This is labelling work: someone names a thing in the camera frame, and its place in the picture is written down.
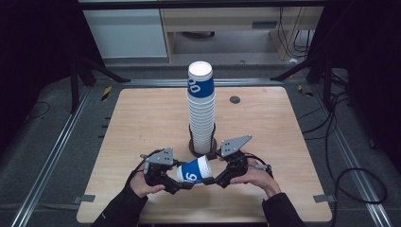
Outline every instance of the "person's left hand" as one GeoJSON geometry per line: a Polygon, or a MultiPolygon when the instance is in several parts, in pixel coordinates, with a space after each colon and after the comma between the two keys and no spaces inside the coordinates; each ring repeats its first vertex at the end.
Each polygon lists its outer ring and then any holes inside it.
{"type": "MultiPolygon", "coordinates": [[[[139,167],[138,170],[144,170],[144,165],[141,165],[141,167],[139,167]]],[[[136,172],[135,176],[133,176],[133,178],[130,182],[130,186],[131,186],[133,192],[135,192],[135,194],[138,197],[144,198],[147,194],[150,194],[150,193],[154,194],[154,193],[160,192],[165,189],[165,186],[162,184],[155,185],[155,186],[149,186],[145,182],[144,176],[145,175],[144,175],[143,171],[138,171],[138,172],[136,172]]]]}

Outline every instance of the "black horizontal bar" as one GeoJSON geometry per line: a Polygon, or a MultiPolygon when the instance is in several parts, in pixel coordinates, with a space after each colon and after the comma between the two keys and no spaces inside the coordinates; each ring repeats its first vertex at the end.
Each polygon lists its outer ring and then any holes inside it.
{"type": "Polygon", "coordinates": [[[143,1],[143,2],[98,2],[61,3],[56,7],[80,8],[81,10],[105,9],[197,9],[197,8],[278,8],[278,7],[322,7],[330,3],[349,0],[200,0],[200,1],[143,1]]]}

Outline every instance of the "human hand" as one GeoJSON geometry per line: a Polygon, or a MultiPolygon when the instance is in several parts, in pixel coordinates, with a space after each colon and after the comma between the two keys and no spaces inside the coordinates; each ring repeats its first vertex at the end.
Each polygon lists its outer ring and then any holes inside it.
{"type": "Polygon", "coordinates": [[[242,176],[232,178],[230,180],[231,184],[235,183],[251,183],[255,186],[262,188],[266,195],[270,198],[281,192],[281,189],[278,183],[263,169],[257,169],[253,166],[258,163],[253,158],[248,158],[248,167],[247,173],[242,176]]]}
{"type": "Polygon", "coordinates": [[[144,165],[141,165],[138,170],[130,182],[131,189],[138,197],[144,198],[147,194],[154,194],[166,188],[162,184],[149,186],[145,181],[144,165]]]}

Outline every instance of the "blue and white cup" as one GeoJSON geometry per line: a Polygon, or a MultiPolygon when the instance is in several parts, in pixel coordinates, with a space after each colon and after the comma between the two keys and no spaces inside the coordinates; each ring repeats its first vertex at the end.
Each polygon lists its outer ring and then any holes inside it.
{"type": "Polygon", "coordinates": [[[202,183],[203,179],[212,176],[209,160],[204,155],[177,168],[179,182],[202,183]]]}
{"type": "Polygon", "coordinates": [[[215,85],[212,65],[196,61],[188,68],[188,110],[194,151],[210,151],[215,124],[215,85]]]}

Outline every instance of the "white wall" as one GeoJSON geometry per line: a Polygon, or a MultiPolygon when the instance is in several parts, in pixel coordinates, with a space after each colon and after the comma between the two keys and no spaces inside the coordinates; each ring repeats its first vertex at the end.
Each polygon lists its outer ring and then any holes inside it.
{"type": "MultiPolygon", "coordinates": [[[[123,2],[135,0],[79,0],[80,2],[123,2]]],[[[85,10],[103,59],[167,58],[158,9],[85,10]]]]}

